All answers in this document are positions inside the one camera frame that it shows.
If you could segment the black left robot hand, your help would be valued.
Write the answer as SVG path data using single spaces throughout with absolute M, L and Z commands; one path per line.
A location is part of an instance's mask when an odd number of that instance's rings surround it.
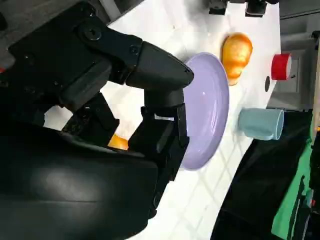
M 209 14 L 224 16 L 229 3 L 245 4 L 245 16 L 262 18 L 266 12 L 267 0 L 209 0 Z

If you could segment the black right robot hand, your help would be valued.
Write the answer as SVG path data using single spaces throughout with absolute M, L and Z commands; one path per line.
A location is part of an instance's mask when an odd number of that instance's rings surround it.
M 0 237 L 124 240 L 146 228 L 189 144 L 175 56 L 108 28 L 80 1 L 9 47 L 0 75 Z M 128 149 L 101 89 L 142 89 Z

